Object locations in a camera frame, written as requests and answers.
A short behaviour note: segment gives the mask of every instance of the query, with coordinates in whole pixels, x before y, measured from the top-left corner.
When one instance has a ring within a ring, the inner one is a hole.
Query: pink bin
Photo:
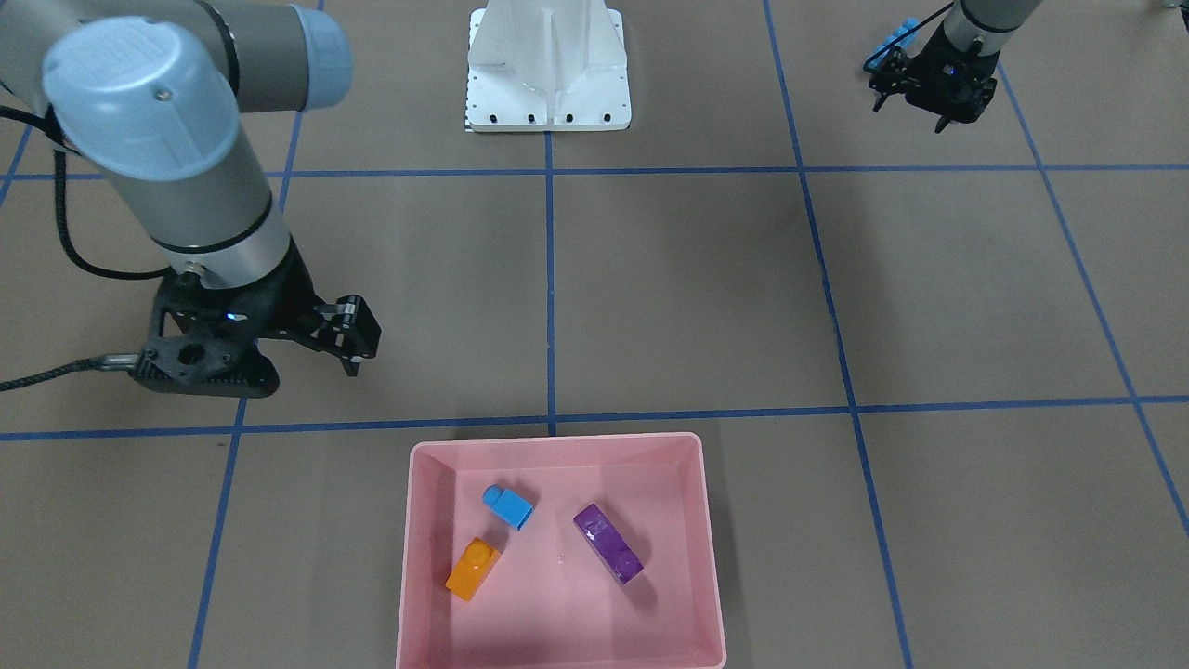
[[[535,507],[517,532],[490,485]],[[644,570],[621,586],[573,517],[596,503]],[[726,663],[702,442],[628,435],[413,449],[397,669],[703,669]],[[502,551],[470,602],[443,586],[480,537]]]

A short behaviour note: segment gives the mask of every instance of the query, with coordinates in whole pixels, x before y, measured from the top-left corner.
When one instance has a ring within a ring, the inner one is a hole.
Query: gray floor
[[[0,397],[0,667],[391,667],[414,444],[663,430],[706,446],[729,667],[1185,665],[1181,17],[1049,0],[933,135],[857,74],[931,6],[619,0],[633,127],[542,138],[461,131],[479,4],[327,0],[351,96],[245,121],[384,323],[358,379],[266,343],[246,405]],[[138,349],[153,290],[68,263],[49,164],[0,125],[5,379]],[[159,264],[73,169],[83,253]]]

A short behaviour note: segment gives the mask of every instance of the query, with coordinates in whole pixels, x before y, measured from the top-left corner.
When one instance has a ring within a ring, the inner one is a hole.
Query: white plastic mount
[[[471,14],[466,127],[623,130],[631,122],[623,17],[603,0],[490,0]]]

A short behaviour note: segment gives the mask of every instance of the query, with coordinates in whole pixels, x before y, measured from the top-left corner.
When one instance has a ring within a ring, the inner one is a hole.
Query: black rubber ring
[[[185,254],[213,253],[215,251],[221,251],[224,248],[229,248],[229,247],[234,246],[235,244],[239,244],[244,239],[247,239],[249,236],[251,236],[252,234],[254,234],[256,231],[259,229],[262,225],[264,225],[264,221],[269,220],[269,214],[270,213],[272,213],[272,191],[271,190],[269,191],[269,203],[265,204],[264,213],[260,214],[260,217],[256,219],[256,222],[253,222],[252,225],[250,225],[247,227],[247,229],[245,229],[244,232],[240,232],[239,234],[232,236],[231,239],[227,239],[226,241],[220,241],[218,244],[212,244],[209,246],[201,246],[201,247],[197,247],[197,248],[194,247],[194,246],[175,246],[172,244],[165,244],[164,241],[161,241],[161,240],[157,240],[157,239],[153,239],[153,241],[157,241],[157,245],[161,246],[162,248],[165,248],[166,251],[174,251],[175,253],[185,253]]]
[[[974,18],[974,15],[970,14],[970,11],[965,8],[965,2],[958,0],[958,7],[962,7],[962,13],[965,15],[967,20],[969,20],[970,23],[973,23],[974,26],[977,27],[979,30],[982,30],[982,31],[986,31],[986,32],[998,32],[998,33],[1015,32],[1017,30],[1020,30],[1019,25],[1015,26],[1015,27],[1006,27],[1006,29],[1005,27],[990,27],[989,25],[987,25],[987,24],[980,21],[979,19]]]
[[[227,83],[231,84],[231,91],[239,97],[239,53],[235,52],[235,38],[232,36],[231,29],[227,27],[227,21],[222,19],[222,14],[209,2],[194,0],[194,4],[207,11],[215,29],[219,30],[219,37],[224,42],[224,53],[227,57]]]

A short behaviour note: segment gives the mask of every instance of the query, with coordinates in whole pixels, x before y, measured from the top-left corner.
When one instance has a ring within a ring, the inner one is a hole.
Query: robotic arm
[[[0,0],[0,83],[61,126],[169,260],[141,352],[101,368],[163,393],[262,398],[279,378],[258,339],[334,355],[351,377],[375,358],[367,303],[314,291],[239,121],[334,105],[350,81],[338,24],[296,6]]]
[[[950,121],[979,120],[995,95],[992,75],[1000,49],[1038,5],[1040,0],[956,0],[920,55],[910,58],[893,46],[872,72],[875,111],[904,93],[910,105],[940,116],[935,132]]]

